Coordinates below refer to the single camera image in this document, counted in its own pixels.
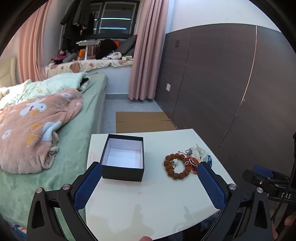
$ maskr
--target pink blanket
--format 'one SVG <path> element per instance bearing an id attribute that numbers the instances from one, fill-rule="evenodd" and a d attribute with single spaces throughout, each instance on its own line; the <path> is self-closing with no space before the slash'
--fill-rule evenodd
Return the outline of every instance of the pink blanket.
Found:
<path id="1" fill-rule="evenodd" d="M 0 111 L 0 167 L 27 174 L 51 168 L 58 152 L 56 130 L 81 110 L 82 94 L 67 89 Z"/>

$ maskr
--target blue gripper pad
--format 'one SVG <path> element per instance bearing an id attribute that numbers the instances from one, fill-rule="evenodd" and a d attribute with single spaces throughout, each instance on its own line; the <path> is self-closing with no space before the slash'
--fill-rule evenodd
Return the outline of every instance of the blue gripper pad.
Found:
<path id="1" fill-rule="evenodd" d="M 272 173 L 271 170 L 260 167 L 260 166 L 254 166 L 253 167 L 253 172 L 256 172 L 260 175 L 263 175 L 265 177 L 273 178 L 274 174 Z"/>
<path id="2" fill-rule="evenodd" d="M 78 188 L 77 192 L 74 195 L 74 204 L 73 207 L 76 211 L 83 209 L 87 204 L 91 194 L 96 188 L 99 180 L 102 177 L 102 166 L 98 163 L 91 170 L 89 175 L 86 177 L 84 182 Z"/>
<path id="3" fill-rule="evenodd" d="M 223 210 L 226 207 L 225 193 L 214 180 L 212 174 L 207 170 L 205 165 L 203 161 L 197 165 L 198 178 L 211 199 L 214 207 Z"/>

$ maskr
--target gray tile floor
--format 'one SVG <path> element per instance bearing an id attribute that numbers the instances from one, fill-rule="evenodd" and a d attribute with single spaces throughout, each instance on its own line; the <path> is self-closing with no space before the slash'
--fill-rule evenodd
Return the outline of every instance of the gray tile floor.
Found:
<path id="1" fill-rule="evenodd" d="M 106 100 L 103 133 L 116 133 L 115 113 L 118 111 L 156 112 L 162 110 L 154 100 Z"/>

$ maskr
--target green bed sheet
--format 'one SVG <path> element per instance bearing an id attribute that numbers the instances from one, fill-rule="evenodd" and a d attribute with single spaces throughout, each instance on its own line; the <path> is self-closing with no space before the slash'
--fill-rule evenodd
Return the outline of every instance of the green bed sheet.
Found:
<path id="1" fill-rule="evenodd" d="M 82 91 L 83 107 L 78 115 L 57 131 L 59 152 L 51 169 L 37 174 L 11 174 L 0 169 L 0 213 L 3 218 L 27 228 L 29 210 L 38 187 L 46 191 L 60 189 L 84 173 L 91 135 L 102 121 L 107 76 L 91 74 L 89 85 Z M 80 214 L 85 220 L 85 211 Z M 57 215 L 69 240 L 73 237 L 59 209 Z"/>

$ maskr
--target silver bolt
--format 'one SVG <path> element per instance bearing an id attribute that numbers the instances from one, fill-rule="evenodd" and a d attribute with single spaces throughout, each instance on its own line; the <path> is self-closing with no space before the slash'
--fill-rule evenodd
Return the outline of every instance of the silver bolt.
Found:
<path id="1" fill-rule="evenodd" d="M 37 189 L 36 189 L 36 192 L 37 192 L 37 193 L 41 193 L 41 192 L 42 192 L 42 188 L 37 188 Z"/>
<path id="2" fill-rule="evenodd" d="M 65 185 L 63 185 L 63 189 L 64 190 L 68 190 L 70 188 L 70 184 L 65 184 Z"/>
<path id="3" fill-rule="evenodd" d="M 263 193 L 263 189 L 262 189 L 262 188 L 257 188 L 256 190 L 257 190 L 257 192 L 259 192 L 259 193 Z"/>
<path id="4" fill-rule="evenodd" d="M 237 187 L 236 187 L 236 185 L 234 185 L 234 184 L 229 184 L 229 188 L 230 188 L 231 190 L 235 190 Z"/>

